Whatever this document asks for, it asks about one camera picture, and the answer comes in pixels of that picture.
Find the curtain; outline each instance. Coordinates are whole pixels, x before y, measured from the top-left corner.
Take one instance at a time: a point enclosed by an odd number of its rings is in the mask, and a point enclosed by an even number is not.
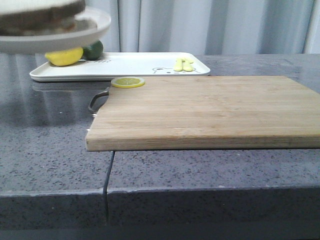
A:
[[[87,0],[105,52],[320,53],[320,0]]]

